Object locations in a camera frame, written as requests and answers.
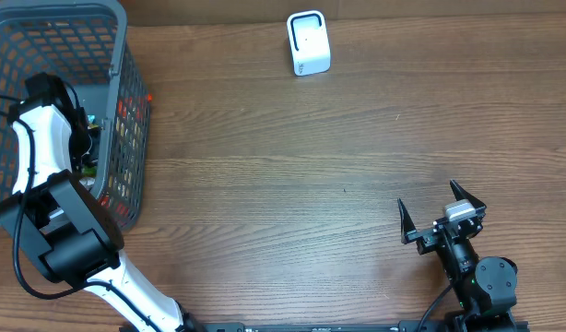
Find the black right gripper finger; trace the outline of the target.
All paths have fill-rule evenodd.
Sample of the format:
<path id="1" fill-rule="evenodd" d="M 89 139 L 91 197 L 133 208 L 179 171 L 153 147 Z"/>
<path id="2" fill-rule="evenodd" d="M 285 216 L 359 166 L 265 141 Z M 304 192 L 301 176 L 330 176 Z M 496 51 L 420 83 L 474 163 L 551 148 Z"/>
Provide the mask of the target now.
<path id="1" fill-rule="evenodd" d="M 481 200 L 469 194 L 455 179 L 450 181 L 450 186 L 457 201 L 467 200 L 474 208 L 486 207 Z"/>
<path id="2" fill-rule="evenodd" d="M 416 240 L 417 229 L 403 201 L 398 198 L 397 206 L 400 214 L 401 243 L 408 244 Z"/>

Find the green tea carton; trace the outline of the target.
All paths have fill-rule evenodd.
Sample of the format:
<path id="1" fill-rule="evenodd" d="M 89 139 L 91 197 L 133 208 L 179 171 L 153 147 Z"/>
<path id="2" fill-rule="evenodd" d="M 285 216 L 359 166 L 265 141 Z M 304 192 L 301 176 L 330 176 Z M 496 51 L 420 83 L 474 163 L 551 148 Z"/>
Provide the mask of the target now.
<path id="1" fill-rule="evenodd" d="M 82 176 L 88 178 L 95 178 L 97 176 L 97 166 L 84 166 L 82 169 Z"/>

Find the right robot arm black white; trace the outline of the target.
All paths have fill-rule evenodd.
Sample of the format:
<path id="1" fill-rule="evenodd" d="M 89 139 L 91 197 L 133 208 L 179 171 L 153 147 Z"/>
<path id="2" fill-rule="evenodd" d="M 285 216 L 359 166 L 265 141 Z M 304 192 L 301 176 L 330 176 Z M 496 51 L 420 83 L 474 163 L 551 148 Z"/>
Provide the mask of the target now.
<path id="1" fill-rule="evenodd" d="M 407 207 L 397 201 L 401 243 L 415 243 L 420 255 L 435 253 L 449 281 L 416 323 L 416 331 L 528 331 L 516 322 L 518 267 L 509 258 L 481 258 L 470 239 L 482 230 L 486 204 L 457 181 L 450 182 L 455 201 L 428 229 L 416 228 Z"/>

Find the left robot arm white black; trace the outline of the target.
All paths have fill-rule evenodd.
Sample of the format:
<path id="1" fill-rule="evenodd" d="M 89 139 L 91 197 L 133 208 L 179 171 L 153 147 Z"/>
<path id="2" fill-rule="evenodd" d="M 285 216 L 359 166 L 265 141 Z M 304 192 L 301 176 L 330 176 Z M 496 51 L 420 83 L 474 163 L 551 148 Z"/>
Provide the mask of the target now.
<path id="1" fill-rule="evenodd" d="M 0 202 L 12 238 L 19 286 L 42 300 L 87 291 L 131 331 L 201 331 L 203 325 L 159 291 L 130 261 L 112 216 L 80 182 L 91 137 L 76 91 L 44 72 L 25 81 L 29 96 L 3 114 L 18 141 L 18 175 Z"/>

